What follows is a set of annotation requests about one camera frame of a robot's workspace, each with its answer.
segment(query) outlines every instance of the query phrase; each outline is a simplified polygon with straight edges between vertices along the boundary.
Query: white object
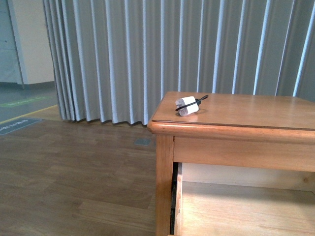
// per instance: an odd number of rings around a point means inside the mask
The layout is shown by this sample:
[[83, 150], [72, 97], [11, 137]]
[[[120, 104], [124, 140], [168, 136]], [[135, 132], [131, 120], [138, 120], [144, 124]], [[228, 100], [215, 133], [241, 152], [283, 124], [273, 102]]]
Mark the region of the white object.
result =
[[[190, 103], [193, 103], [195, 101], [196, 101], [196, 99], [193, 96], [182, 97], [182, 98], [176, 100], [175, 104], [176, 104], [176, 107], [179, 108], [179, 107], [182, 107], [184, 105], [188, 105]], [[194, 113], [198, 110], [199, 110], [199, 107], [198, 107], [197, 103], [195, 103], [193, 105], [190, 105], [188, 107], [180, 109], [179, 114], [184, 117], [184, 116], [188, 116], [189, 114]]]

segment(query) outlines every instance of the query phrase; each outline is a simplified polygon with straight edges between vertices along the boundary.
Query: curtain fold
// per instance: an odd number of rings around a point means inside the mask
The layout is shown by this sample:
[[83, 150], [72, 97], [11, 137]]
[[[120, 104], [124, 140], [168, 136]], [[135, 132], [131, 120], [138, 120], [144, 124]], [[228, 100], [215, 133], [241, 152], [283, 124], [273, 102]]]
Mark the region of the curtain fold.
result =
[[314, 0], [44, 0], [61, 115], [149, 118], [167, 91], [315, 101]]

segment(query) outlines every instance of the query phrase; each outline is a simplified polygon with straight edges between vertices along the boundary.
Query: yellow floor line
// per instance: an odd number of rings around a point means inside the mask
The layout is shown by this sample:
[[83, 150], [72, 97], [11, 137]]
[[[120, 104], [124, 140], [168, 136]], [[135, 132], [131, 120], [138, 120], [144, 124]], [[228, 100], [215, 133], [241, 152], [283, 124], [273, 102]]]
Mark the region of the yellow floor line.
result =
[[18, 116], [18, 117], [14, 117], [14, 118], [11, 118], [11, 119], [7, 119], [7, 120], [5, 120], [5, 121], [1, 121], [0, 124], [6, 123], [6, 122], [9, 122], [9, 121], [12, 121], [12, 120], [21, 118], [21, 117], [26, 117], [26, 116], [32, 115], [32, 114], [34, 114], [34, 113], [37, 113], [37, 112], [42, 112], [42, 111], [48, 110], [48, 109], [53, 108], [53, 107], [56, 107], [56, 106], [57, 106], [57, 105], [54, 105], [54, 106], [47, 107], [47, 108], [44, 108], [44, 109], [41, 109], [41, 110], [38, 110], [38, 111], [35, 111], [35, 112], [30, 112], [30, 113], [27, 113], [27, 114], [24, 114], [24, 115], [21, 115], [21, 116]]

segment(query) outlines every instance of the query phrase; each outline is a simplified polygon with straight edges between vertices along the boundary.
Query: table apron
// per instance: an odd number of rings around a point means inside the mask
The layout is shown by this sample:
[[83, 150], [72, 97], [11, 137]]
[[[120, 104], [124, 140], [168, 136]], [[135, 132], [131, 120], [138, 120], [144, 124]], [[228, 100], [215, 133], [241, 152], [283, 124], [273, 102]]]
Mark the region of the table apron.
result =
[[315, 144], [176, 136], [174, 162], [315, 172]]

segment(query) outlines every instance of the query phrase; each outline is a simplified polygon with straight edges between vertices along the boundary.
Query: table top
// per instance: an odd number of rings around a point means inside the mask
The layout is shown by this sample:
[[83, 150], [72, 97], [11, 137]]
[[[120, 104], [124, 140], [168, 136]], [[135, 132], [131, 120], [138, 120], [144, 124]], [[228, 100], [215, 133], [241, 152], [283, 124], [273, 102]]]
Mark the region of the table top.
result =
[[[175, 111], [177, 99], [206, 94], [198, 112], [181, 117]], [[315, 131], [315, 103], [288, 96], [168, 92], [151, 122]]]

